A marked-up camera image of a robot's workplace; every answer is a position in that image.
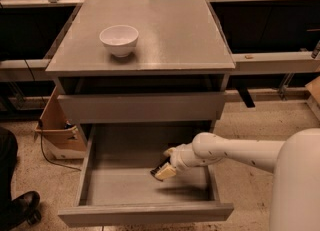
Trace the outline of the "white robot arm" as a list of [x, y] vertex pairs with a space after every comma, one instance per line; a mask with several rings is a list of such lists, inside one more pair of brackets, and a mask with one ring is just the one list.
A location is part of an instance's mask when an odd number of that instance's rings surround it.
[[191, 143], [164, 152], [151, 171], [163, 181], [219, 158], [273, 174], [269, 231], [320, 231], [320, 129], [299, 131], [285, 141], [226, 139], [197, 134]]

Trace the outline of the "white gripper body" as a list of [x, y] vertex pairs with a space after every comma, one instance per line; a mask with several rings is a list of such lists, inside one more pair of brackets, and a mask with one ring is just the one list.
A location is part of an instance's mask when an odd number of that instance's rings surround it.
[[170, 163], [177, 171], [186, 171], [200, 165], [200, 158], [194, 153], [192, 144], [181, 144], [170, 149]]

